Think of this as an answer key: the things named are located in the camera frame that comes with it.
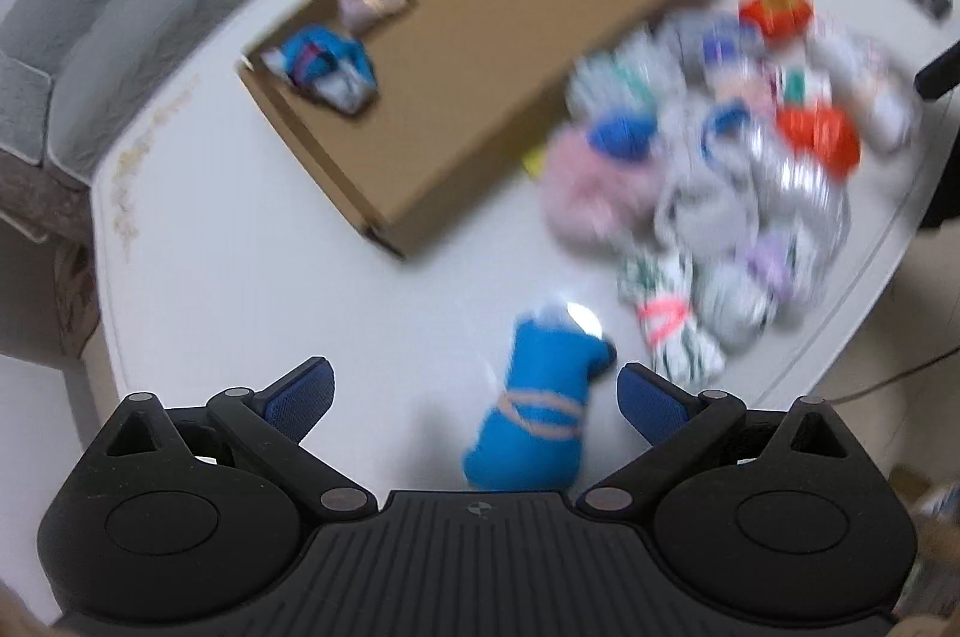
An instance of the cardboard box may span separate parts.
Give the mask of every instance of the cardboard box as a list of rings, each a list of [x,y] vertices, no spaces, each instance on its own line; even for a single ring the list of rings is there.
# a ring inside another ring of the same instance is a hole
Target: cardboard box
[[[949,617],[947,633],[960,637],[960,483],[934,485],[901,465],[891,470],[888,482],[917,530],[917,559],[895,612]]]
[[[424,245],[565,115],[571,64],[666,7],[704,0],[416,0],[364,38],[380,99],[356,120],[310,103],[260,61],[303,26],[337,29],[313,0],[248,50],[244,84],[330,200],[399,255]]]

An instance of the blue sock bundle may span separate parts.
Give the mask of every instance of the blue sock bundle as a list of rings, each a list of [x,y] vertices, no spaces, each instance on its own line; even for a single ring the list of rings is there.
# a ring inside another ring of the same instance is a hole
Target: blue sock bundle
[[[504,392],[476,447],[470,485],[485,491],[565,491],[580,469],[589,380],[616,357],[603,339],[526,319],[517,325]]]

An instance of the black gripper base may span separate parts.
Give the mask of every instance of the black gripper base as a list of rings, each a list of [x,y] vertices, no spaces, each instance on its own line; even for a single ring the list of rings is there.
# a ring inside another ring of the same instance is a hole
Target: black gripper base
[[[246,605],[171,626],[66,616],[89,637],[883,637],[871,616],[780,629],[715,612],[669,581],[627,525],[576,515],[557,494],[392,495],[376,517],[331,524]]]

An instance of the blue gripper pad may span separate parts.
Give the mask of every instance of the blue gripper pad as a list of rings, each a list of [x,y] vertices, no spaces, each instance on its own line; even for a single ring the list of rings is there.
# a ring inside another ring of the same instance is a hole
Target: blue gripper pad
[[[333,405],[333,368],[313,357],[260,391],[253,409],[288,439],[299,443]]]
[[[616,378],[620,414],[651,445],[680,430],[696,414],[700,402],[640,363],[631,363]]]

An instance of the black cable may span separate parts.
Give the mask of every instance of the black cable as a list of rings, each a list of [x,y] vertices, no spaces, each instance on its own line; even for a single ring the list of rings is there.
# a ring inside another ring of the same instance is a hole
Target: black cable
[[[931,366],[936,366],[940,361],[947,360],[947,358],[952,357],[953,355],[960,352],[960,345],[954,346],[954,348],[948,349],[947,352],[941,352],[937,357],[930,358],[928,361],[920,363],[919,366],[914,366],[912,369],[907,369],[904,372],[896,373],[896,375],[887,378],[882,382],[878,382],[876,385],[871,385],[869,388],[864,388],[863,390],[858,390],[854,393],[848,393],[846,396],[840,396],[836,399],[827,399],[829,403],[833,406],[845,405],[845,403],[855,402],[857,399],[862,399],[864,396],[869,396],[871,393],[875,393],[882,388],[890,386],[895,382],[900,382],[902,379],[906,379],[909,376],[914,376],[916,373],[925,371]]]

